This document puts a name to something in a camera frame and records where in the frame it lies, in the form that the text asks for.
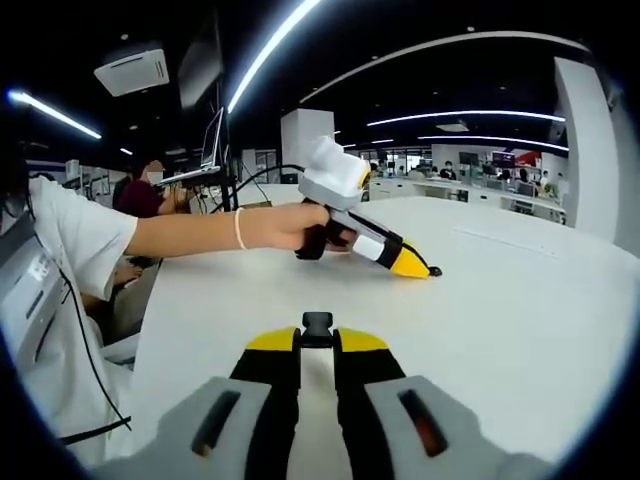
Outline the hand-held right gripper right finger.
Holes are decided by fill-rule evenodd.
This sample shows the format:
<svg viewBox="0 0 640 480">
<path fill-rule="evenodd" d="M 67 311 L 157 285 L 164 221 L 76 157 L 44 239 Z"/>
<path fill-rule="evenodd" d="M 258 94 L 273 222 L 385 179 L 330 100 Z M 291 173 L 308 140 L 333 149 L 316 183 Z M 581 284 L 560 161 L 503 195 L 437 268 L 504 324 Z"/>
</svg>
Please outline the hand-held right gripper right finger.
<svg viewBox="0 0 640 480">
<path fill-rule="evenodd" d="M 423 376 L 408 376 L 387 344 L 334 332 L 337 415 L 356 479 L 546 479 L 551 466 L 508 453 L 477 415 Z"/>
</svg>

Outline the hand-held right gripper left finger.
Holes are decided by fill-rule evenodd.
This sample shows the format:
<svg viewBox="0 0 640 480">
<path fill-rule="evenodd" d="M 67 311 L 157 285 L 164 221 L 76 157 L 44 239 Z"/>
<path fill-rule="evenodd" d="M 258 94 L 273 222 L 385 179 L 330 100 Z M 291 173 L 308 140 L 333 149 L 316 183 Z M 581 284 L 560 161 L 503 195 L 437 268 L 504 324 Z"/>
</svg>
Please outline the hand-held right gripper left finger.
<svg viewBox="0 0 640 480">
<path fill-rule="evenodd" d="M 156 437 L 95 468 L 97 479 L 283 479 L 299 420 L 301 332 L 252 340 L 228 377 L 169 410 Z"/>
</svg>

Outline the person's left hand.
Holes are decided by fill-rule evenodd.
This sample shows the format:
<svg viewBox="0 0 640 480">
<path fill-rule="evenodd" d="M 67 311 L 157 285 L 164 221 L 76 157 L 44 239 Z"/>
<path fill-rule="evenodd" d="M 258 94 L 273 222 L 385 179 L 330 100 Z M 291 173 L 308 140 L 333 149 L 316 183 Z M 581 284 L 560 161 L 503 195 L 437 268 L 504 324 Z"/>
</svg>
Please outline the person's left hand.
<svg viewBox="0 0 640 480">
<path fill-rule="evenodd" d="M 238 226 L 249 249 L 298 250 L 304 244 L 305 231 L 325 226 L 328 220 L 324 207 L 300 203 L 244 210 L 238 216 Z"/>
</svg>

